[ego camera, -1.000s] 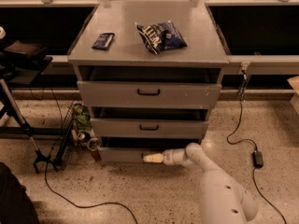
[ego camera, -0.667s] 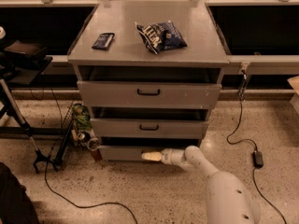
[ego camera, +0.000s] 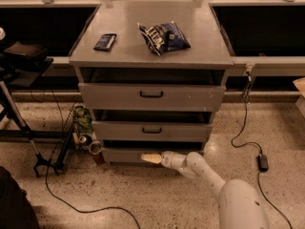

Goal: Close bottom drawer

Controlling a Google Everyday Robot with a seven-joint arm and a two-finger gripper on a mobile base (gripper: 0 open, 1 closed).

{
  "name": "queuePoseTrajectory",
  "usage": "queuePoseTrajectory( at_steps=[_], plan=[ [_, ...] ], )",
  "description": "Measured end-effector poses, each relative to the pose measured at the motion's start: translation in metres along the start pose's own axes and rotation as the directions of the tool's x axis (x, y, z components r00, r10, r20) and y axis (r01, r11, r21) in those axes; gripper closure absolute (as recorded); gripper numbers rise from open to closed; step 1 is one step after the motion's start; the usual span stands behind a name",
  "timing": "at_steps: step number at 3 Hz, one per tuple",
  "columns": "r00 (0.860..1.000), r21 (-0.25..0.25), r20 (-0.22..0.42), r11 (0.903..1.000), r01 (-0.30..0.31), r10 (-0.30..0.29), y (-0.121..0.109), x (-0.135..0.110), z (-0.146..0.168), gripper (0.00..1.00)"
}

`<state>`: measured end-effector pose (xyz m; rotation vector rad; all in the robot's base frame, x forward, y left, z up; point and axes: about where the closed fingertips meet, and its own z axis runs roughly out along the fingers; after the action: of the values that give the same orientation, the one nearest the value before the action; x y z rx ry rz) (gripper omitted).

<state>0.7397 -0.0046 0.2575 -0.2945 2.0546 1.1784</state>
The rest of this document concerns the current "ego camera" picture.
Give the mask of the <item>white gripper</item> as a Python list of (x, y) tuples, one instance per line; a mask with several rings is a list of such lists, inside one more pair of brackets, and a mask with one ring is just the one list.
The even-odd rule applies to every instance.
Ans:
[(172, 152), (166, 151), (160, 154), (142, 154), (141, 159), (154, 164), (162, 164), (166, 168), (170, 169), (182, 169), (186, 166), (186, 156)]

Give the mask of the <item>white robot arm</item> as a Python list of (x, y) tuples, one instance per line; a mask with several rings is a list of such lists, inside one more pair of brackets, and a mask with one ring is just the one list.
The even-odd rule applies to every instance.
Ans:
[(172, 151), (142, 154), (141, 159), (175, 169), (187, 178), (202, 178), (218, 204), (220, 229), (269, 229), (267, 214), (258, 192), (241, 179), (225, 181), (214, 171), (203, 155), (190, 152), (182, 155)]

